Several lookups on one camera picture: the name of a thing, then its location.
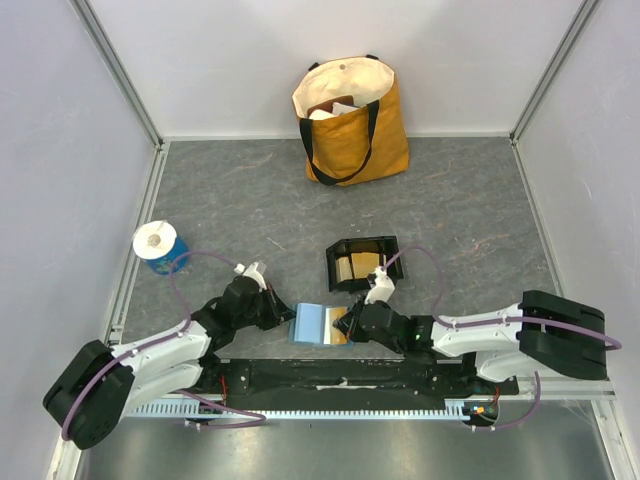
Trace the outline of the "teal leather card holder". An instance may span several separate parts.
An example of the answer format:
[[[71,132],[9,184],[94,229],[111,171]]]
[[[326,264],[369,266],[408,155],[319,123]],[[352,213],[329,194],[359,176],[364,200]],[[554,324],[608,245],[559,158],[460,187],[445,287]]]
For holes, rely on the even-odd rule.
[[[325,306],[313,303],[298,303],[296,319],[289,330],[289,341],[293,344],[312,347],[350,348],[350,345],[333,344],[333,322],[348,310],[345,306]]]

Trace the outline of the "black plastic tray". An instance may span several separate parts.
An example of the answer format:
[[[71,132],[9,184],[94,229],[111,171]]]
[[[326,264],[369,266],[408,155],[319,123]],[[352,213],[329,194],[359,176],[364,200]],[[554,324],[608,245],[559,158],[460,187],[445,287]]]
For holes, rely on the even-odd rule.
[[[358,293],[369,288],[368,277],[399,252],[396,236],[341,239],[325,250],[330,292]]]

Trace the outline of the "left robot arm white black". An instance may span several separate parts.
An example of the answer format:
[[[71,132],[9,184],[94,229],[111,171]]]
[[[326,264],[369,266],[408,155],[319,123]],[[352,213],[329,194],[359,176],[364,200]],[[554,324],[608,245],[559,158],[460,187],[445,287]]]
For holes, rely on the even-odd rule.
[[[237,276],[222,295],[171,329],[113,347],[100,340],[83,345],[45,394],[43,406],[63,440],[81,450],[92,448],[144,404],[192,387],[201,393],[215,389],[220,380],[215,353],[239,330],[270,330],[294,316],[270,284]]]

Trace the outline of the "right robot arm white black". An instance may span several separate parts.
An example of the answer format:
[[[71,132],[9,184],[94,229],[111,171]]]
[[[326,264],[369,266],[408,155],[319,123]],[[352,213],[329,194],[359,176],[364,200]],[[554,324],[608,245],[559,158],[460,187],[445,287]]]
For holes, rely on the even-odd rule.
[[[332,322],[355,343],[378,343],[404,359],[435,364],[469,357],[458,368],[467,392],[535,371],[589,381],[608,377],[605,315],[550,293],[529,290],[508,307],[462,317],[404,316],[387,303],[360,299]]]

